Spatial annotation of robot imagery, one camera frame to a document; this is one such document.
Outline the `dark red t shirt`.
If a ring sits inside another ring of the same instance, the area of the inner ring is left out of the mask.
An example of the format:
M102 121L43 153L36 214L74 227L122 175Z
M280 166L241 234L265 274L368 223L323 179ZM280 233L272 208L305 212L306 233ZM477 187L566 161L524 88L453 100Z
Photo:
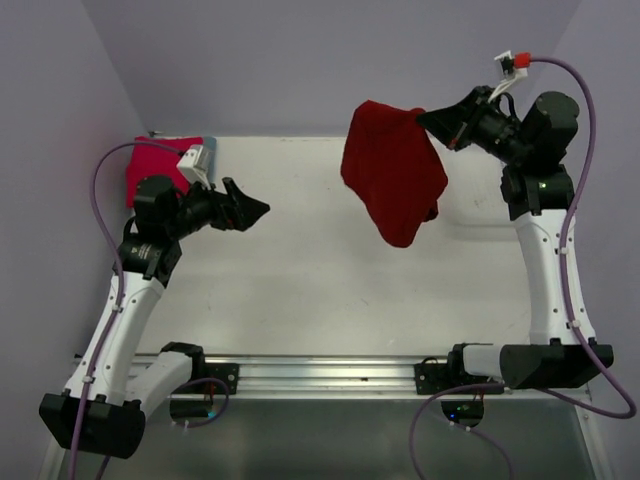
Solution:
M363 102L353 113L342 156L344 184L396 248L409 247L422 224L438 216L448 186L441 159L417 122L423 112Z

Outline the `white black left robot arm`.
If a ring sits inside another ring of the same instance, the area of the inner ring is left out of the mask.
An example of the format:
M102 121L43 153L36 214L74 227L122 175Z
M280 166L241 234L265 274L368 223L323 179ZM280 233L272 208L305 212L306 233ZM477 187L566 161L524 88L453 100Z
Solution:
M180 192L162 175L135 188L134 215L117 247L110 293L76 371L59 394L47 393L39 415L58 444L127 459L141 443L147 420L173 392L205 384L230 391L208 375L202 347L171 342L135 378L131 365L146 324L163 296L182 251L180 242L205 228L244 232L265 216L268 204L243 193L226 177L224 189L193 184Z

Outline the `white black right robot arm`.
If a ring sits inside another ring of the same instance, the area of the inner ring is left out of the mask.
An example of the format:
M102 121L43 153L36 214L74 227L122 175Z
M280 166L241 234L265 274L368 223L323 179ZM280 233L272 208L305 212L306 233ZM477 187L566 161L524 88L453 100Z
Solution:
M579 106L556 91L540 94L524 118L503 112L493 88L474 88L453 106L417 122L452 151L475 145L500 160L500 190L525 262L531 321L526 344L463 343L448 355L445 379L468 392L481 377L510 389L578 388L612 366L582 305L569 209L575 198L561 161L578 131Z

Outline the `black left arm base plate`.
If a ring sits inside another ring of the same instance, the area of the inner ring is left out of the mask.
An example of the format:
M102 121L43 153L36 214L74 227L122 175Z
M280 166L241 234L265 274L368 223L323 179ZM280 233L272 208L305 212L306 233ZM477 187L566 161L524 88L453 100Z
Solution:
M240 365L235 362L206 362L204 376L222 381L230 395L237 393L237 385L240 379Z

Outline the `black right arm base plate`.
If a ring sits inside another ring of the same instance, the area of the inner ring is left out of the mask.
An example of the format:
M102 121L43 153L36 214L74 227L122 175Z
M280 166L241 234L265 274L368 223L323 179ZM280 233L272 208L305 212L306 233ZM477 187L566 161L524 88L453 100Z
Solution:
M434 395L455 387L447 363L436 357L427 357L413 368L415 390L420 396Z

